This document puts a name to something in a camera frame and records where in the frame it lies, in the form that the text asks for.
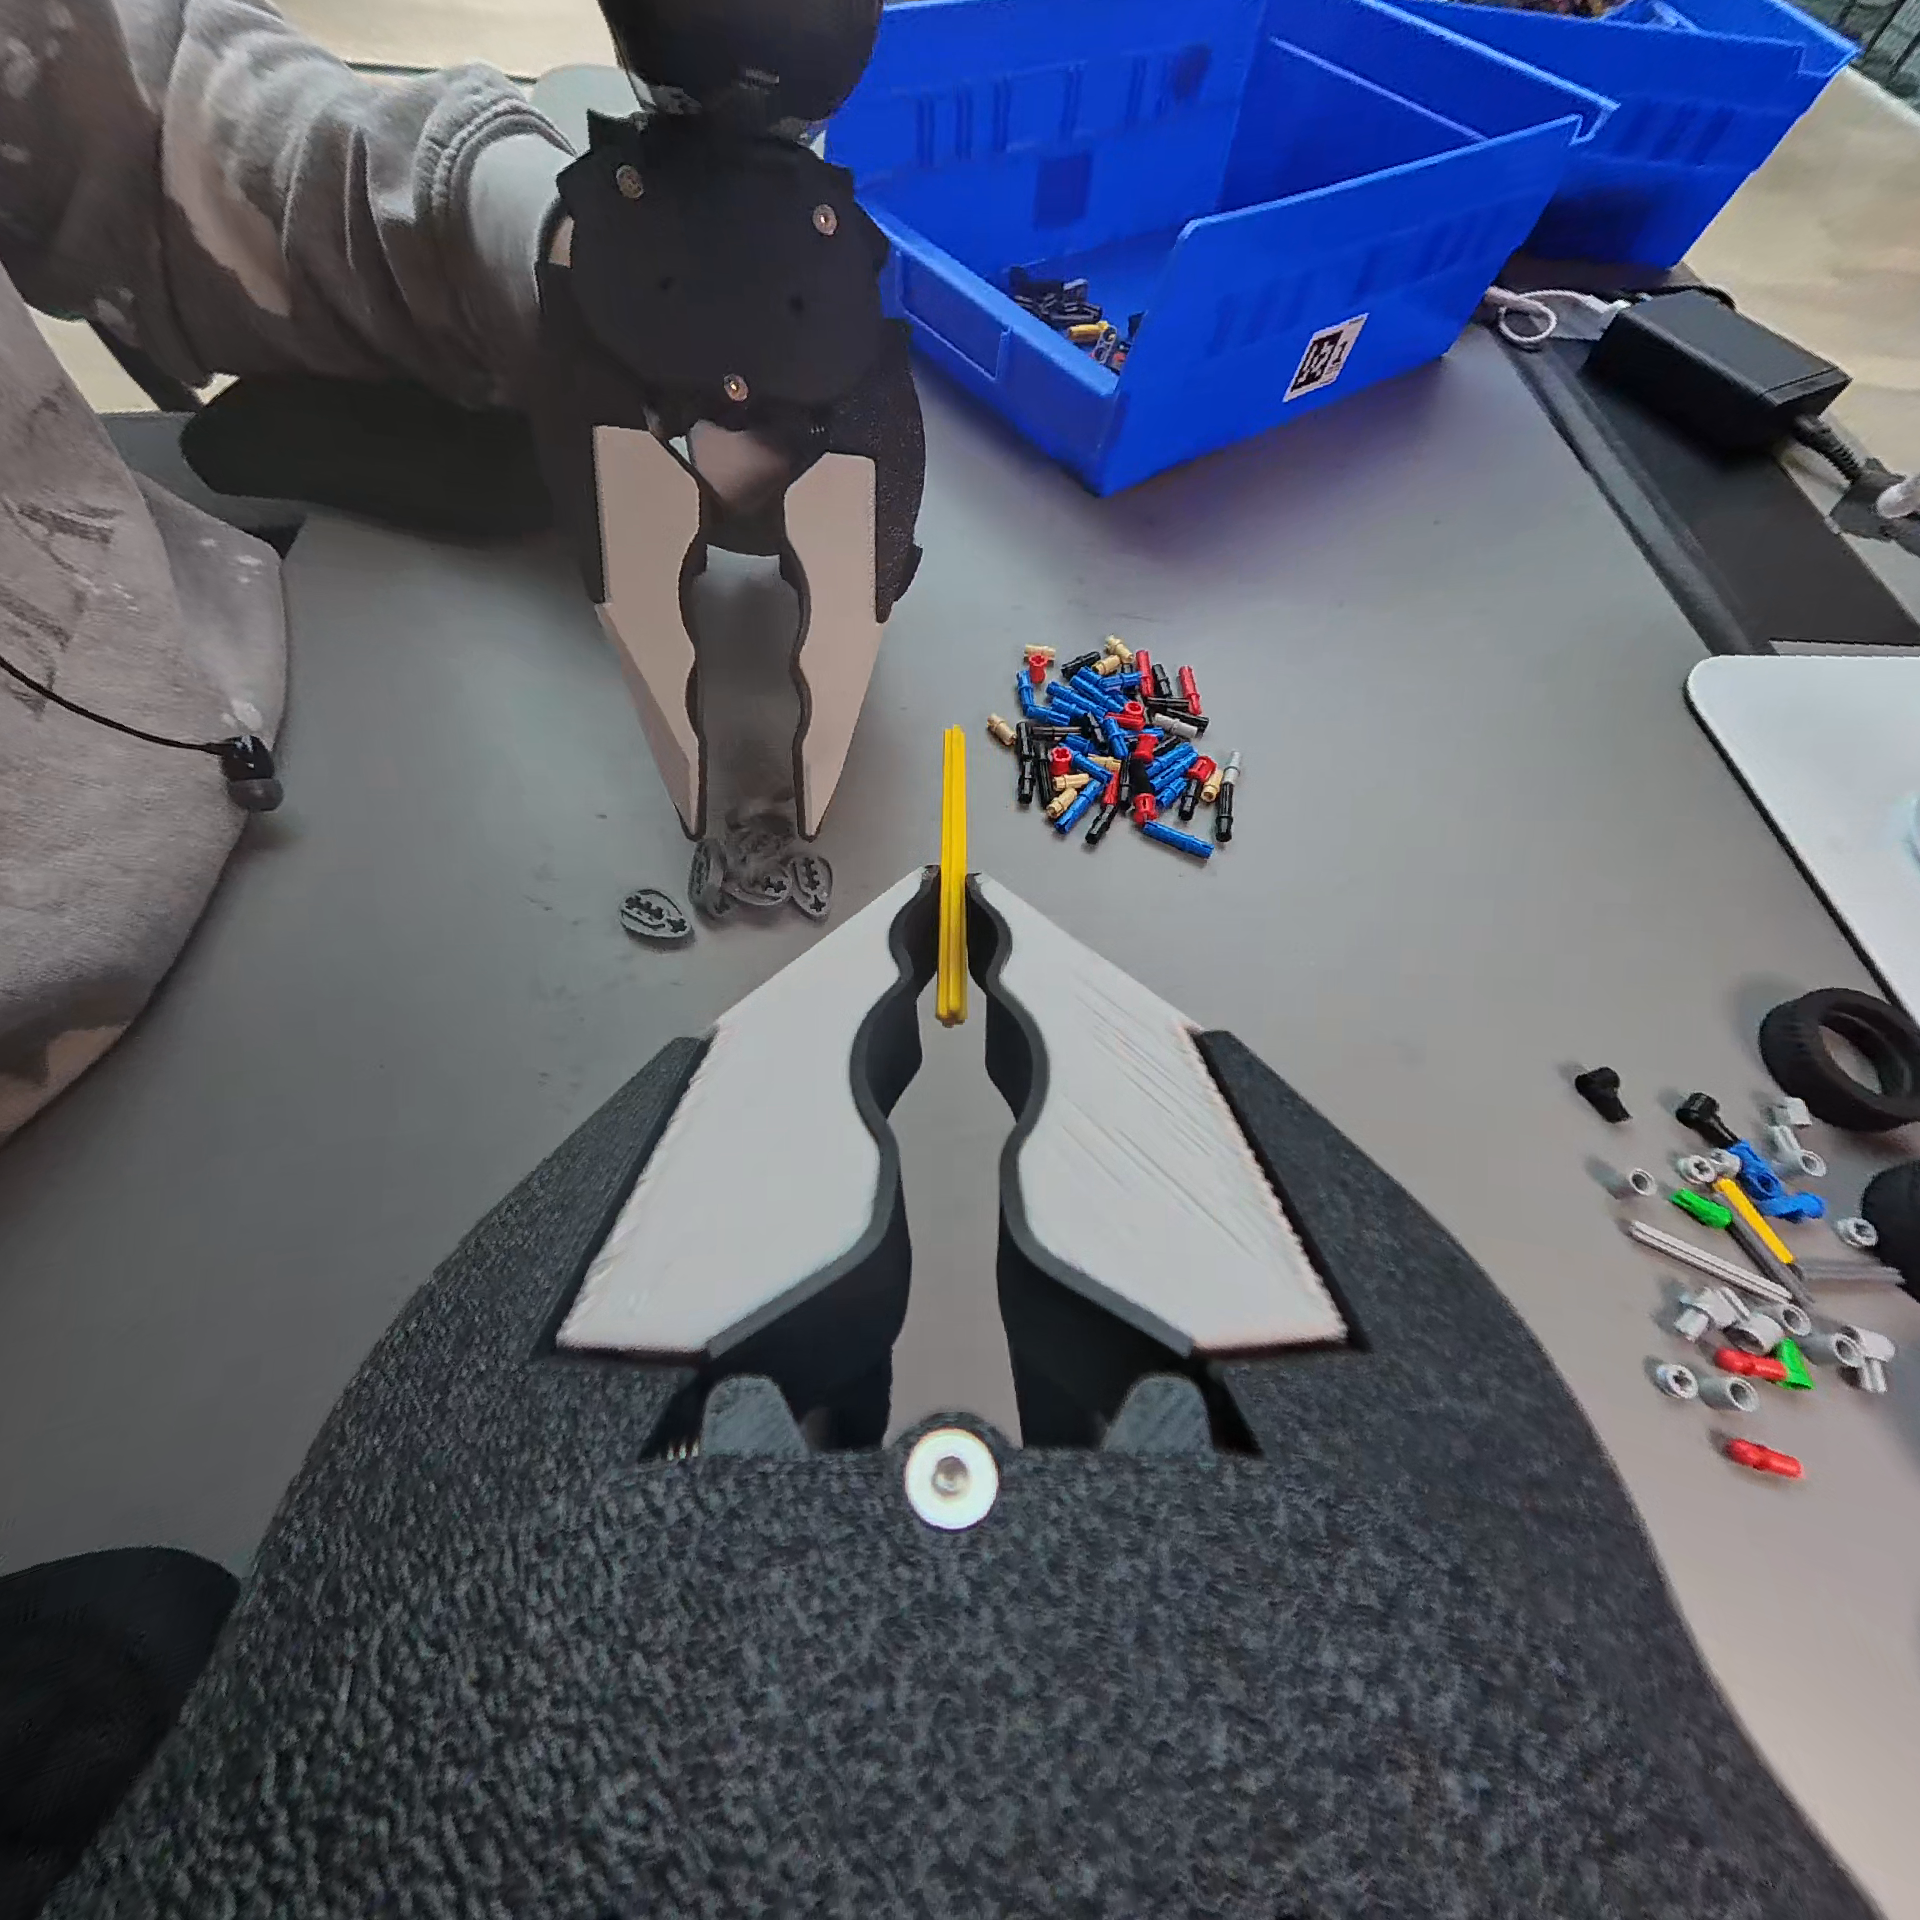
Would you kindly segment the pile of small toy pins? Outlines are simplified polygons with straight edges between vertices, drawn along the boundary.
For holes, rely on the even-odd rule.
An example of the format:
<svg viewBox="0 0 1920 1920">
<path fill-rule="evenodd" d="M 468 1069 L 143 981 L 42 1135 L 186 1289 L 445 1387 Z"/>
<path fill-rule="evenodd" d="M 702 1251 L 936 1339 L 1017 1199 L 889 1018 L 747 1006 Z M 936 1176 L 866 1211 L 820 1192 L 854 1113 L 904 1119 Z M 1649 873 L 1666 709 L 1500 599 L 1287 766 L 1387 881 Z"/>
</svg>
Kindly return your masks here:
<svg viewBox="0 0 1920 1920">
<path fill-rule="evenodd" d="M 1171 858 L 1236 844 L 1243 745 L 1212 716 L 1196 660 L 1103 634 L 1097 646 L 1017 643 L 1003 709 L 981 716 L 1003 755 L 1015 816 L 1061 844 L 1145 836 Z"/>
</svg>

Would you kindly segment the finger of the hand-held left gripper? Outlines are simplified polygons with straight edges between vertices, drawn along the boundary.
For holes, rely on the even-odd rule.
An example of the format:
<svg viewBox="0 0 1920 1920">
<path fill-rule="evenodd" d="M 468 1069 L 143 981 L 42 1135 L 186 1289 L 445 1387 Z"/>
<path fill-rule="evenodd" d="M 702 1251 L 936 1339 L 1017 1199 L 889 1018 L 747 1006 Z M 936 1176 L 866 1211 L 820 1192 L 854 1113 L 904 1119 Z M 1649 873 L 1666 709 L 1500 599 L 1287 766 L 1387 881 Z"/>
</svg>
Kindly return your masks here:
<svg viewBox="0 0 1920 1920">
<path fill-rule="evenodd" d="M 800 836 L 820 836 L 828 792 L 854 755 L 854 722 L 879 677 L 887 616 L 879 616 L 879 467 L 816 455 L 784 488 L 784 568 L 800 591 L 800 731 L 794 731 L 794 806 Z"/>
<path fill-rule="evenodd" d="M 710 829 L 710 745 L 692 716 L 692 634 L 684 634 L 684 571 L 710 554 L 702 539 L 702 478 L 644 427 L 591 427 L 591 528 L 599 528 L 599 634 L 624 660 L 639 737 L 653 779 L 684 820 Z"/>
</svg>

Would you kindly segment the person's left forearm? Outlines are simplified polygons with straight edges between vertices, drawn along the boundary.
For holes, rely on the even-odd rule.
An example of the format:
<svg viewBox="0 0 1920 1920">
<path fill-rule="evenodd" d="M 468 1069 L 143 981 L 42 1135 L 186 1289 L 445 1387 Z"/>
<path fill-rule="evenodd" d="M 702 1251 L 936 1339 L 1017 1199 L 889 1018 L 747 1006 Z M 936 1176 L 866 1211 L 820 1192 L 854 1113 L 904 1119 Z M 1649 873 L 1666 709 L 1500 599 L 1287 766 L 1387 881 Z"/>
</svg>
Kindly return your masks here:
<svg viewBox="0 0 1920 1920">
<path fill-rule="evenodd" d="M 418 381 L 520 413 L 572 143 L 468 59 L 361 74 L 275 5 L 0 5 L 4 323 L 165 381 Z"/>
</svg>

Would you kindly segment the blue plastic bin with label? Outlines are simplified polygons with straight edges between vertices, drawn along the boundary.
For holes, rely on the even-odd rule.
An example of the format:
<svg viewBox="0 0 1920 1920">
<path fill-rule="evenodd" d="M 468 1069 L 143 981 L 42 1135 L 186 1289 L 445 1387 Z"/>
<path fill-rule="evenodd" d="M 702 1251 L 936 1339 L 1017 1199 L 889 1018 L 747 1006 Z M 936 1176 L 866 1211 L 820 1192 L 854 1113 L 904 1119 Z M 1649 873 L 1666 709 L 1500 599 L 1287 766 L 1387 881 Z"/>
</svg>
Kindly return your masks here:
<svg viewBox="0 0 1920 1920">
<path fill-rule="evenodd" d="M 1442 360 L 1610 97 L 1368 0 L 887 5 L 828 116 L 913 354 L 1088 497 Z M 1003 298 L 1088 278 L 1123 374 Z"/>
</svg>

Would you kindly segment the cluster of mixed toy parts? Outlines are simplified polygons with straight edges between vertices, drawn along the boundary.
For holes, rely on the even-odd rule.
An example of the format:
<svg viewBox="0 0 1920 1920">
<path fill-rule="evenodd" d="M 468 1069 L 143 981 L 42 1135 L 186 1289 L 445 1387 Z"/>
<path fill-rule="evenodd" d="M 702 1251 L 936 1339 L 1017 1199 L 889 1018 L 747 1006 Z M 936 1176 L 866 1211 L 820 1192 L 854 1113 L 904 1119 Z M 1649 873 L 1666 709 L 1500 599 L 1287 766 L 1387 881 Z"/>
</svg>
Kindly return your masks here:
<svg viewBox="0 0 1920 1920">
<path fill-rule="evenodd" d="M 1809 1443 L 1758 1443 L 1786 1406 L 1887 1406 L 1901 1339 L 1878 1325 L 1887 1264 L 1858 1202 L 1830 1202 L 1830 1161 L 1809 1144 L 1809 1102 L 1786 1095 L 1738 1119 L 1738 1149 L 1693 1130 L 1649 1135 L 1598 1163 L 1617 1236 L 1662 1264 L 1666 1357 L 1649 1381 L 1713 1420 L 1713 1448 L 1753 1477 L 1809 1477 Z"/>
</svg>

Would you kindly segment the black power adapter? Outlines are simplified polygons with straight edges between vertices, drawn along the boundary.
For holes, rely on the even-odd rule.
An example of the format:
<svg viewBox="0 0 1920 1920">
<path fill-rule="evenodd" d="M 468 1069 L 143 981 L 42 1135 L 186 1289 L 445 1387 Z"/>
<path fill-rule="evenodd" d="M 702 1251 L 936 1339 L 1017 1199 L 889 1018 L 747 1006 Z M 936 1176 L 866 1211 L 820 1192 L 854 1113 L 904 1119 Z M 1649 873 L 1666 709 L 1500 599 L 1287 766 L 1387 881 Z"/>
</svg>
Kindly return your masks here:
<svg viewBox="0 0 1920 1920">
<path fill-rule="evenodd" d="M 1582 354 L 1582 381 L 1666 417 L 1699 451 L 1778 451 L 1852 388 L 1852 374 L 1713 287 L 1620 305 Z"/>
</svg>

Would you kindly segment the person's grey sweatshirt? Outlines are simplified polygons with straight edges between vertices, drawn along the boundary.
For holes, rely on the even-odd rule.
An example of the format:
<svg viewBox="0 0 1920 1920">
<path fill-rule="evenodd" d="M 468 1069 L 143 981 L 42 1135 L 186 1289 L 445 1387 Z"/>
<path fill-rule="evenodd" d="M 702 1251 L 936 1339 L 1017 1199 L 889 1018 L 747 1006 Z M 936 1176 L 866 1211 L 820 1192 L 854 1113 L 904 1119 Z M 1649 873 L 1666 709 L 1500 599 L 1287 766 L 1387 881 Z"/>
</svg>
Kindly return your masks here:
<svg viewBox="0 0 1920 1920">
<path fill-rule="evenodd" d="M 278 554 L 125 467 L 33 305 L 0 305 L 0 1135 L 143 1015 L 246 836 L 216 755 L 278 722 Z"/>
</svg>

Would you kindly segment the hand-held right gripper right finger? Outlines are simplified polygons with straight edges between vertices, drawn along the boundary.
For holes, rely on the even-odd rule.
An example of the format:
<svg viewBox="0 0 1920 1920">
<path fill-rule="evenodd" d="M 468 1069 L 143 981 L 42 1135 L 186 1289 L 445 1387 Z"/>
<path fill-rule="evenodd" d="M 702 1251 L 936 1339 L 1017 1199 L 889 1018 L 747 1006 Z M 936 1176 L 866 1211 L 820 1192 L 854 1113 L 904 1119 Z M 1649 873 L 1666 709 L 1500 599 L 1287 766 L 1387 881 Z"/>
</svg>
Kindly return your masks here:
<svg viewBox="0 0 1920 1920">
<path fill-rule="evenodd" d="M 1017 1276 L 1196 1362 L 1344 1349 L 1345 1319 L 1201 1032 L 998 873 L 964 873 L 964 964 L 1015 1119 L 998 1211 Z"/>
</svg>

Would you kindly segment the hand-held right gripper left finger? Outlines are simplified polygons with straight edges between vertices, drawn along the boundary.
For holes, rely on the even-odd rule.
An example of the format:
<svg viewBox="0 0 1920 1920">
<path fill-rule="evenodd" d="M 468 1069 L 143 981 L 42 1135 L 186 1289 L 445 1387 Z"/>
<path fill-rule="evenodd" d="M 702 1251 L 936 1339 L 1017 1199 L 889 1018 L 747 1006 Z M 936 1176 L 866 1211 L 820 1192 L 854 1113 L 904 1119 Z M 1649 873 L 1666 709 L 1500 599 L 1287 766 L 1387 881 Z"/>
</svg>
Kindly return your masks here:
<svg viewBox="0 0 1920 1920">
<path fill-rule="evenodd" d="M 554 1325 L 572 1357 L 889 1349 L 904 1319 L 898 1092 L 924 1074 L 936 870 L 714 1015 Z"/>
</svg>

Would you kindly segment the heap of dark toy parts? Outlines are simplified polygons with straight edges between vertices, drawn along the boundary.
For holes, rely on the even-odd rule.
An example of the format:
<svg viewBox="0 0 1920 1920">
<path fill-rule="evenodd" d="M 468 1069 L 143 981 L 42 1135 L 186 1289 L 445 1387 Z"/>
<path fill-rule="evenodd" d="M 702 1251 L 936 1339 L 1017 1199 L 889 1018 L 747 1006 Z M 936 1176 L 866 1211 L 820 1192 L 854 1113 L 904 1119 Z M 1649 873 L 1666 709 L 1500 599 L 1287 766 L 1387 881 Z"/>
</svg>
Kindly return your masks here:
<svg viewBox="0 0 1920 1920">
<path fill-rule="evenodd" d="M 1044 323 L 1053 335 L 1064 335 L 1088 369 L 1123 374 L 1137 335 L 1145 335 L 1145 312 L 1103 312 L 1088 298 L 1088 278 L 1030 278 L 1030 269 L 1003 269 L 1003 298 Z"/>
</svg>

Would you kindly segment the yellow toy axle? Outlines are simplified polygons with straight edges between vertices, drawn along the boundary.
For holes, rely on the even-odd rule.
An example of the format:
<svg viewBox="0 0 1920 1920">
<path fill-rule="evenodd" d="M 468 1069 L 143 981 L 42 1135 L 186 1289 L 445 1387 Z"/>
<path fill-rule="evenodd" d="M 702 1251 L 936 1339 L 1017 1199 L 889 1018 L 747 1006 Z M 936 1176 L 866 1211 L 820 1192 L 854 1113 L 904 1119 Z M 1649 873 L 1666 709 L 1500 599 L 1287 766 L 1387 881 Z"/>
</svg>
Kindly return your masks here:
<svg viewBox="0 0 1920 1920">
<path fill-rule="evenodd" d="M 936 1018 L 964 1018 L 964 731 L 944 731 Z"/>
</svg>

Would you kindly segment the grey desk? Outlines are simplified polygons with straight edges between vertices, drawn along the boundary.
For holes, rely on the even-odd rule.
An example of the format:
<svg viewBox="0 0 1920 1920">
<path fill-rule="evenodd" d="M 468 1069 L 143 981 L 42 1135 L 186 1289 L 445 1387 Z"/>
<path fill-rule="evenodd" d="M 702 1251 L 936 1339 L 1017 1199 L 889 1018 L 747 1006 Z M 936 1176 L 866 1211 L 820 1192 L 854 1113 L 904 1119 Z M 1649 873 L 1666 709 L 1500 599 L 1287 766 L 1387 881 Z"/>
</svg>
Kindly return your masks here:
<svg viewBox="0 0 1920 1920">
<path fill-rule="evenodd" d="M 1017 625 L 1161 634 L 1248 755 L 1212 870 L 1003 816 L 973 858 L 1255 1042 L 1534 1319 L 1786 1789 L 1915 1913 L 1915 1362 L 1824 1387 L 1758 1489 L 1649 1387 L 1656 1254 L 1564 1069 L 1753 1095 L 1753 1018 L 1858 951 L 1686 709 L 1699 660 L 1500 343 L 1085 497 L 927 374 L 924 583 L 828 806 L 838 910 L 936 844 L 936 731 Z M 401 1297 L 624 1074 L 807 946 L 619 930 L 684 881 L 619 660 L 547 539 L 293 539 L 293 806 L 152 1015 L 4 1144 L 4 1572 L 246 1572 Z"/>
</svg>

